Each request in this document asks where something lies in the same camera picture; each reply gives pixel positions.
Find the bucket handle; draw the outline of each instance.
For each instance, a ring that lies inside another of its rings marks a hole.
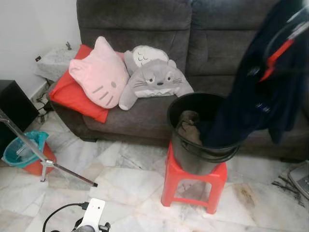
[[[186,143],[184,141],[181,141],[181,145],[182,147],[187,150],[188,152],[196,155],[197,157],[199,157],[200,159],[207,161],[207,162],[212,162],[212,163],[222,163],[225,161],[228,161],[229,159],[233,158],[236,153],[238,152],[240,145],[236,146],[235,148],[233,148],[231,151],[227,152],[226,154],[224,154],[223,156],[217,157],[217,158],[206,158],[204,156],[201,156],[199,153],[197,153],[194,150],[191,150],[189,148],[189,143]],[[217,154],[211,151],[205,151],[206,153],[208,153],[210,156],[216,156]]]

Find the metal pole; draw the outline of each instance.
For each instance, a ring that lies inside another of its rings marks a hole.
[[[23,141],[32,151],[34,154],[36,154],[40,160],[42,160],[41,164],[43,165],[43,170],[42,170],[42,176],[41,176],[41,181],[45,181],[45,175],[46,175],[46,169],[47,167],[55,167],[57,169],[63,170],[80,180],[83,180],[90,184],[93,187],[97,187],[98,184],[94,183],[91,180],[88,180],[75,172],[70,171],[69,169],[66,169],[62,167],[61,165],[55,163],[53,160],[48,159],[37,147],[36,145],[27,137],[24,135],[24,133],[18,128],[17,125],[15,125],[9,117],[0,109],[0,122],[3,122],[5,125],[7,125],[8,128],[10,128],[11,131],[13,131],[20,139]]]

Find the dark jacket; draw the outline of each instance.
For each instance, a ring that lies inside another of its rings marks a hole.
[[[240,63],[233,90],[219,108],[214,123],[197,124],[204,145],[231,145],[262,129],[268,129],[272,141],[279,143],[284,131],[293,128],[309,62],[308,30],[296,37],[278,58],[272,75],[259,81],[267,70],[267,57],[284,44],[299,23],[308,20],[308,13],[302,11],[287,24],[301,8],[302,0],[281,0],[267,15]]]

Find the red cushion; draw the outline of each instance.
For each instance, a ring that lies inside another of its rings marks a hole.
[[[75,59],[84,59],[92,48],[81,45]],[[82,87],[66,71],[58,80],[57,85],[49,94],[50,99],[83,115],[92,117],[94,120],[104,123],[108,110],[94,104],[85,95]]]

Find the gray sofa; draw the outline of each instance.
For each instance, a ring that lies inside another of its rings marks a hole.
[[[164,50],[195,91],[228,95],[238,64],[269,9],[278,0],[77,0],[82,43],[103,35],[116,51],[146,44]],[[55,102],[72,132],[85,141],[125,140],[168,145],[167,108],[175,97],[138,99],[129,111],[113,108],[102,124]],[[256,131],[242,151],[304,159],[309,127],[300,113],[281,145]]]

